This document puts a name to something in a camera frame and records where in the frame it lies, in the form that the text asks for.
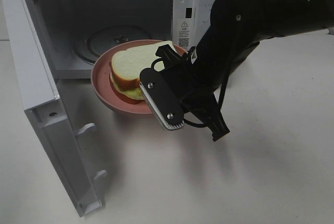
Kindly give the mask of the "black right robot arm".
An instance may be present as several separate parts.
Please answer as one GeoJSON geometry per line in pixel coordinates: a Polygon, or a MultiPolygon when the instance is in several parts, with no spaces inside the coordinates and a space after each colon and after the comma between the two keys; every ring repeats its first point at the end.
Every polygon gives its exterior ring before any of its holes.
{"type": "Polygon", "coordinates": [[[333,0],[215,0],[208,30],[188,53],[158,48],[165,68],[151,102],[156,117],[166,129],[181,128],[189,120],[177,120],[180,107],[198,118],[193,127],[209,128],[218,140],[229,132],[221,114],[229,76],[259,43],[332,26],[333,0]]]}

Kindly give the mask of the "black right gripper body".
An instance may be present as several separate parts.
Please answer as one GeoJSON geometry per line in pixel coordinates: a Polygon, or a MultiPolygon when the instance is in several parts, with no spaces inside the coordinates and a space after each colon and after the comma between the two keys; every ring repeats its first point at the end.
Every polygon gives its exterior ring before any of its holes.
{"type": "MultiPolygon", "coordinates": [[[[211,95],[215,89],[212,85],[204,84],[199,81],[190,69],[190,57],[196,54],[193,47],[190,53],[179,55],[168,45],[160,46],[156,52],[159,57],[153,62],[164,64],[165,69],[160,71],[163,79],[169,85],[174,95],[180,102],[184,114],[191,113],[199,123],[195,123],[184,117],[184,123],[193,127],[207,127],[205,124],[204,102],[205,97],[211,95]]],[[[224,99],[224,83],[220,85],[219,99],[217,100],[222,107],[224,99]]]]}

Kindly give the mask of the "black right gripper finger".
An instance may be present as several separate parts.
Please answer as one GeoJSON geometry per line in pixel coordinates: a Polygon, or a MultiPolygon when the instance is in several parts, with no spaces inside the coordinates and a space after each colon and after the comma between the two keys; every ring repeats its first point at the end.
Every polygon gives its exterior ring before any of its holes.
{"type": "Polygon", "coordinates": [[[205,124],[211,130],[212,140],[214,142],[230,132],[223,119],[221,105],[216,100],[216,97],[213,93],[205,97],[204,112],[205,124]]]}

